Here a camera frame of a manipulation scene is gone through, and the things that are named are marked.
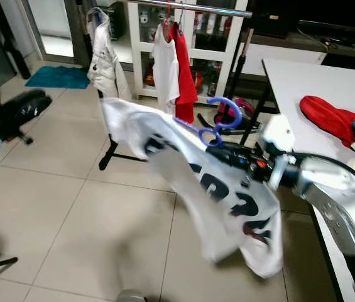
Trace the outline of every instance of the tile floor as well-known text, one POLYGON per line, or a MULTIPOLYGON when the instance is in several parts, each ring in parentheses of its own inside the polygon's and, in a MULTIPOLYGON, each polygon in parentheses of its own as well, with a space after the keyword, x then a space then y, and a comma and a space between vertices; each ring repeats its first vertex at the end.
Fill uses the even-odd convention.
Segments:
MULTIPOLYGON (((1 97, 29 89, 24 83, 14 77, 1 97)), ((125 288, 150 301, 335 300, 307 207, 289 192, 278 193, 282 272, 261 280, 239 253, 206 263, 183 204, 147 163, 113 158, 99 171, 108 139, 95 89, 46 90, 53 104, 24 126, 34 144, 0 150, 0 259, 19 257, 0 272, 0 302, 113 301, 125 288)))

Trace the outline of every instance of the black cable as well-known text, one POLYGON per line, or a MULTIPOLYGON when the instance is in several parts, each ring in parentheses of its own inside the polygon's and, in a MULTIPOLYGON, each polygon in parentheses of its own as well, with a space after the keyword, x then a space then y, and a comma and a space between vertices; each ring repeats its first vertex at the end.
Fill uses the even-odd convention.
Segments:
POLYGON ((324 159, 324 160, 327 160, 329 162, 332 162, 332 163, 344 168, 345 170, 348 170, 350 173, 355 175, 354 169, 350 168, 348 165, 344 164, 343 162, 340 162, 339 160, 336 160, 336 159, 332 159, 328 156, 319 155, 319 154, 311 154, 311 153, 303 153, 303 152, 289 152, 289 153, 287 153, 287 155, 292 155, 292 156, 299 158, 299 159, 304 159, 306 157, 316 157, 318 159, 324 159))

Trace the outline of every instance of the red cloth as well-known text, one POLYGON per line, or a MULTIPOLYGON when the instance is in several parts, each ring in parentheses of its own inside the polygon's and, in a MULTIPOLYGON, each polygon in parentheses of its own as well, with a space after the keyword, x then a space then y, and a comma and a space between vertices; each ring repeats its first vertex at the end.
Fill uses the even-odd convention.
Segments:
POLYGON ((172 38, 175 40, 178 60, 178 87, 180 96, 176 99, 176 117, 187 123, 194 121, 194 102, 198 101, 197 91, 191 76, 190 59, 183 34, 180 34, 178 23, 172 27, 172 38))
POLYGON ((352 122, 355 113, 337 109, 318 96, 305 96, 300 101, 302 113, 319 128, 340 138, 347 148, 354 142, 352 122))

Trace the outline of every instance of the red shirt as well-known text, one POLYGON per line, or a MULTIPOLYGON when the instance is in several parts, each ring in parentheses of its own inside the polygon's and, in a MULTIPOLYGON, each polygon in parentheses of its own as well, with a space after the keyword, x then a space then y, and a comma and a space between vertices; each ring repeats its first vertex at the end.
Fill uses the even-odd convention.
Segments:
POLYGON ((178 29, 178 23, 172 26, 172 38, 175 40, 178 60, 178 87, 180 96, 176 99, 176 117, 187 123, 194 121, 194 102, 198 101, 197 91, 191 76, 190 59, 188 58, 185 38, 178 29))

